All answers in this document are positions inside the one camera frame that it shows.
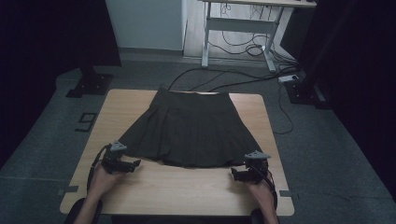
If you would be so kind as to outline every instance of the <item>black stand base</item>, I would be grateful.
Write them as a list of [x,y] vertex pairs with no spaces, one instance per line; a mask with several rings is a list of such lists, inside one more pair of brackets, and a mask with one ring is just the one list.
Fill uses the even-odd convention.
[[82,94],[105,95],[113,75],[96,74],[91,66],[81,67],[82,78],[66,97],[81,98]]
[[299,81],[284,82],[290,102],[296,105],[314,105],[317,109],[331,109],[320,90],[314,86],[310,92],[301,91]]
[[304,93],[299,91],[299,86],[301,85],[299,81],[288,81],[283,83],[285,85],[286,91],[290,102],[297,105],[313,105],[314,97],[312,94]]

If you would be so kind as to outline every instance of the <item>human hand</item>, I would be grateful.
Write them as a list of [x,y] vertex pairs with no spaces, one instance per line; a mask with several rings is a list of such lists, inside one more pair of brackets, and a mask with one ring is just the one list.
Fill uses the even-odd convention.
[[99,161],[95,166],[88,194],[101,198],[125,176],[126,173],[109,174]]
[[[267,176],[268,179],[272,179],[270,173]],[[244,182],[247,189],[253,195],[254,199],[260,206],[262,210],[262,215],[264,218],[264,223],[274,223],[277,224],[276,209],[274,206],[274,195],[271,192],[271,187],[264,180],[262,182],[255,184],[253,182]]]

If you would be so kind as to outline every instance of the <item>wooden table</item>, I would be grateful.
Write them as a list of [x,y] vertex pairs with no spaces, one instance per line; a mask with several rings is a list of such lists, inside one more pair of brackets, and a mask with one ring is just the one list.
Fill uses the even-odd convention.
[[[266,46],[262,46],[262,52],[267,61],[268,69],[274,73],[276,68],[274,66],[273,58],[270,56],[270,49],[274,42],[277,27],[279,26],[280,18],[282,17],[284,7],[315,7],[315,2],[307,2],[306,0],[200,0],[207,2],[207,14],[205,20],[205,41],[202,49],[202,67],[208,67],[209,61],[209,32],[215,31],[232,31],[255,34],[268,34],[269,38],[266,41]],[[213,18],[210,16],[212,3],[227,3],[227,4],[243,4],[243,5],[258,5],[280,7],[280,10],[274,21],[253,21],[253,20],[238,20],[229,18]]]
[[[92,129],[70,186],[77,192],[64,195],[61,212],[68,213],[86,196],[90,166],[104,145],[119,139],[148,108],[156,91],[111,90]],[[271,155],[270,171],[276,189],[289,190],[262,97],[231,93],[231,99],[262,150]],[[134,158],[122,157],[123,161]],[[142,160],[103,199],[103,214],[248,216],[258,205],[241,182],[233,181],[230,168],[185,169]],[[290,197],[279,197],[277,213],[294,213]]]

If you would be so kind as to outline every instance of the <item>electrical cord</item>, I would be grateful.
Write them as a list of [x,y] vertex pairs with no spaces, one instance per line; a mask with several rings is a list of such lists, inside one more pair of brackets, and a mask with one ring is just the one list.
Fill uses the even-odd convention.
[[282,92],[281,92],[281,90],[282,90],[282,85],[281,85],[279,82],[278,82],[277,84],[279,85],[279,89],[278,89],[279,98],[277,99],[277,104],[279,105],[279,108],[280,108],[280,110],[283,112],[283,114],[285,114],[286,118],[288,118],[291,127],[290,127],[289,130],[287,130],[287,131],[285,131],[285,132],[283,132],[283,133],[274,132],[274,131],[273,131],[273,133],[276,133],[276,134],[291,133],[291,132],[294,130],[294,124],[293,124],[293,121],[291,121],[291,118],[290,118],[289,114],[286,113],[285,109],[282,107],[282,104],[280,103],[280,101],[282,100]]

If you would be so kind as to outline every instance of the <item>fabric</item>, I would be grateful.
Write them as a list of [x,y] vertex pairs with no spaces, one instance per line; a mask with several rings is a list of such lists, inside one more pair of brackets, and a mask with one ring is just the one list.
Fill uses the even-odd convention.
[[159,89],[119,141],[127,156],[181,167],[241,165],[245,154],[261,151],[228,93]]

